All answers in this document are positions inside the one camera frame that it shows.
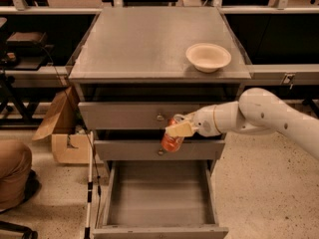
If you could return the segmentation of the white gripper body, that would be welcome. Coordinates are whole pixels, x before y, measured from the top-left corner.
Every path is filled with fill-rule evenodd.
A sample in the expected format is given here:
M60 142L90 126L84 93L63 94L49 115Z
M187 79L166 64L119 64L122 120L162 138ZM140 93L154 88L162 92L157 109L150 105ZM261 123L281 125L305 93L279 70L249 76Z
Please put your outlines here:
M188 114L187 118L192 131L205 137L220 135L220 131L215 122L215 109L216 105L212 105Z

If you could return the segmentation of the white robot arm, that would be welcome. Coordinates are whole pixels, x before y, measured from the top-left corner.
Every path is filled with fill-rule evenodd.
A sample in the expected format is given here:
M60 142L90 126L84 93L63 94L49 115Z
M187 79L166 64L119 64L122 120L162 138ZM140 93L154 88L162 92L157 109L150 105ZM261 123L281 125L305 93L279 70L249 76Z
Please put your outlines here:
M267 133L277 131L319 159L319 119L289 107L272 93L252 88L238 101L203 107L165 128L171 137L217 136L229 131Z

